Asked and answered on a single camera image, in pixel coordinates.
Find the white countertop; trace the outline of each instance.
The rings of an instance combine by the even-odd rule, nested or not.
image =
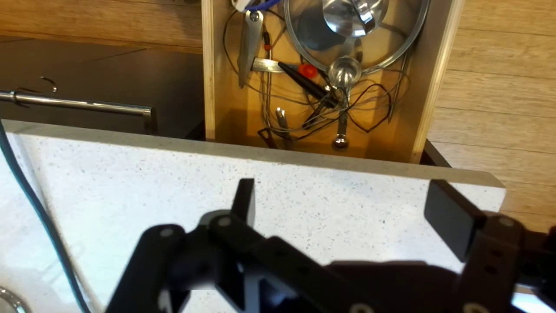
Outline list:
[[[324,264],[424,259],[459,269],[423,217],[429,179],[454,182],[485,210],[499,210],[506,194],[485,172],[21,121],[7,128],[98,309],[108,304],[146,227],[178,222],[191,231],[202,213],[230,208],[240,177],[256,179],[256,229]],[[33,311],[79,311],[51,241],[2,158],[0,186],[0,285]],[[191,307],[230,309],[214,297],[212,288],[195,292]]]

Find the open drawer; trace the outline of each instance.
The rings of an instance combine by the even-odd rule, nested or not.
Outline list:
[[[261,114],[266,113],[270,116],[275,114],[277,107],[284,107],[289,116],[290,135],[304,137],[310,133],[294,142],[296,151],[419,161],[433,116],[435,95],[438,93],[447,66],[463,5],[464,0],[431,0],[429,15],[421,38],[407,57],[407,71],[402,76],[398,71],[393,71],[398,73],[398,76],[388,74],[386,71],[370,76],[374,81],[381,81],[388,86],[388,90],[393,90],[395,86],[400,88],[395,102],[384,104],[384,100],[372,100],[374,97],[369,97],[365,106],[362,104],[358,111],[353,109],[353,119],[365,125],[357,126],[351,119],[348,125],[350,146],[346,149],[336,149],[332,144],[337,133],[336,121],[330,121],[313,133],[301,128],[313,107],[296,102],[303,102],[304,92],[287,74],[273,74],[271,90],[277,97],[271,97],[271,104],[266,106],[268,109],[263,109],[261,104],[261,74],[251,74],[252,88],[240,88],[235,66],[242,36],[242,13],[231,17],[233,6],[228,1],[205,0],[202,13],[207,139],[266,146],[257,133],[268,125],[263,121]],[[271,36],[277,38],[284,22],[271,13],[268,15],[268,29]],[[275,45],[273,57],[299,64],[299,53],[285,36]],[[362,95],[369,85],[370,83],[360,83],[353,92],[353,99]],[[278,135],[275,135],[275,139],[278,146],[282,146],[282,139]]]

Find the speckled countertop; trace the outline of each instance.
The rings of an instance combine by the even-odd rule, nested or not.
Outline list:
[[[160,222],[193,229],[228,208],[240,177],[256,177],[263,234],[320,262],[424,259],[461,264],[423,217],[431,177],[499,210],[506,189],[485,172],[193,142],[39,123],[7,123],[11,140],[70,245],[94,307],[112,297],[139,234]],[[54,250],[0,161],[0,285],[35,311],[79,311]],[[230,311],[211,288],[195,311]]]

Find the wooden drawer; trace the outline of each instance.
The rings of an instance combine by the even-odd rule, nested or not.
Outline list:
[[[409,57],[409,71],[402,90],[403,97],[398,99],[386,123],[370,133],[362,132],[351,123],[348,128],[350,147],[343,151],[332,146],[332,139],[337,133],[336,123],[297,140],[294,149],[419,161],[431,123],[435,95],[438,93],[447,66],[463,5],[464,0],[431,0],[428,22]],[[237,59],[242,33],[242,19],[235,17],[228,22],[231,12],[231,5],[228,5],[228,1],[224,5],[223,0],[205,0],[202,6],[207,137],[219,142],[264,146],[264,140],[257,135],[257,130],[264,126],[261,118],[261,93],[238,86],[238,76],[226,55],[228,50],[230,59]],[[282,43],[277,45],[275,55],[280,60],[299,62],[299,55],[289,39],[282,39]],[[252,74],[251,83],[257,86],[257,79],[257,74]],[[388,74],[376,76],[376,79],[384,85],[393,81]],[[273,74],[273,81],[277,93],[303,97],[303,90],[287,74]],[[278,106],[287,109],[292,128],[297,128],[311,113],[308,106],[273,97],[273,107]],[[369,111],[353,113],[353,116],[358,119],[365,118],[369,125],[374,125],[388,113],[386,106],[381,107],[377,104],[367,106],[367,109]]]

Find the blue cable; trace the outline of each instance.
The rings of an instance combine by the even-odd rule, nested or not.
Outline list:
[[[59,262],[63,264],[63,269],[68,276],[68,281],[70,281],[70,286],[72,286],[72,292],[80,306],[80,309],[84,313],[89,313],[89,306],[85,302],[85,297],[82,293],[82,288],[77,281],[77,274],[75,274],[75,269],[73,269],[73,264],[72,264],[72,259],[68,255],[68,250],[59,236],[59,231],[58,227],[54,226],[51,215],[47,213],[46,206],[42,205],[42,201],[39,199],[37,192],[33,191],[32,184],[28,182],[28,179],[25,177],[18,159],[16,159],[16,154],[12,151],[12,146],[7,139],[7,133],[6,133],[6,128],[4,128],[4,123],[0,119],[0,147],[2,147],[2,153],[4,153],[4,158],[9,165],[9,168],[12,170],[18,184],[21,186],[23,192],[26,194],[26,198],[30,199],[32,206],[35,208],[35,213],[39,215],[40,222],[44,224],[52,245],[54,245],[54,250],[58,253],[58,259]]]
[[[245,6],[245,10],[270,10],[271,6],[275,6],[280,0],[268,0],[268,1],[263,1],[259,5],[251,5],[251,6]]]

